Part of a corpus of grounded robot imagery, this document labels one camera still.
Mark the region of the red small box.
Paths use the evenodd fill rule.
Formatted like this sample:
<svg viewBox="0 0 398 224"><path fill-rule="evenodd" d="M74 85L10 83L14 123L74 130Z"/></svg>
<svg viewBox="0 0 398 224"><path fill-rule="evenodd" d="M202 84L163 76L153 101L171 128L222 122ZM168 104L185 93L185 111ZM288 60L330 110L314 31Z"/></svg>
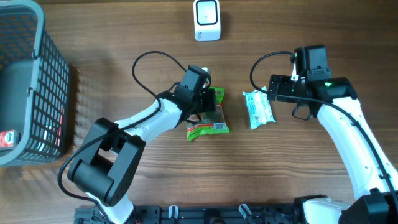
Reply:
<svg viewBox="0 0 398 224"><path fill-rule="evenodd" d="M15 130L10 130L10 131L1 131L0 133L0 147L1 149L10 149L16 146L16 131Z"/></svg>

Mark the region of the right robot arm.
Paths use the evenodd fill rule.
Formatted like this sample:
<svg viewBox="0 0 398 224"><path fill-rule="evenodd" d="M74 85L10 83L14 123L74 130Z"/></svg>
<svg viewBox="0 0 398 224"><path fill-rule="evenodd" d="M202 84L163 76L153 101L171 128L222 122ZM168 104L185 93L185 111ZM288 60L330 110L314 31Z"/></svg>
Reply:
<svg viewBox="0 0 398 224"><path fill-rule="evenodd" d="M332 77L323 45L297 48L291 61L291 76L271 76L268 99L309 108L333 140L355 197L351 205L324 195L298 198L299 221L397 223L397 170L370 130L352 84Z"/></svg>

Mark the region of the green snack bag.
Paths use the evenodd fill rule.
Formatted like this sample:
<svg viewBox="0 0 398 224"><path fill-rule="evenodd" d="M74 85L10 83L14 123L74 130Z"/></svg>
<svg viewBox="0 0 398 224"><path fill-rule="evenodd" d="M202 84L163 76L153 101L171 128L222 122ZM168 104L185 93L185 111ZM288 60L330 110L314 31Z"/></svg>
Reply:
<svg viewBox="0 0 398 224"><path fill-rule="evenodd" d="M193 121L193 123L187 123L187 139L189 141L202 135L229 133L222 107L224 88L211 87L211 89L215 90L216 110L199 113L199 116L193 114L189 117L188 120Z"/></svg>

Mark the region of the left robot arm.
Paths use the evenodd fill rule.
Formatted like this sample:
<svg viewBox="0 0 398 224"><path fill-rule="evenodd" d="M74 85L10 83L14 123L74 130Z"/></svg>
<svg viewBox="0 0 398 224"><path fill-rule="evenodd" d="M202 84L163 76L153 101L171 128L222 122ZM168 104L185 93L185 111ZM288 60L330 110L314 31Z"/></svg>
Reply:
<svg viewBox="0 0 398 224"><path fill-rule="evenodd" d="M146 144L193 114L213 111L215 91L206 67L190 65L173 92L159 93L140 113L116 122L98 119L68 170L67 177L94 201L107 223L132 222L126 192Z"/></svg>

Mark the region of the teal white snack packet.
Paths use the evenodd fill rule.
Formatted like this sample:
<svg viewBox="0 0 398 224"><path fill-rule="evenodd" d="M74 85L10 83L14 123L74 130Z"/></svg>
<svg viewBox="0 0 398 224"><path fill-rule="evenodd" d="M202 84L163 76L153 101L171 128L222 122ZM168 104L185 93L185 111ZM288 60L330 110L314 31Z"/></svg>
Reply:
<svg viewBox="0 0 398 224"><path fill-rule="evenodd" d="M275 123L267 94L259 90L254 90L250 93L243 92L243 96L246 99L251 129L257 129L259 126L267 123Z"/></svg>

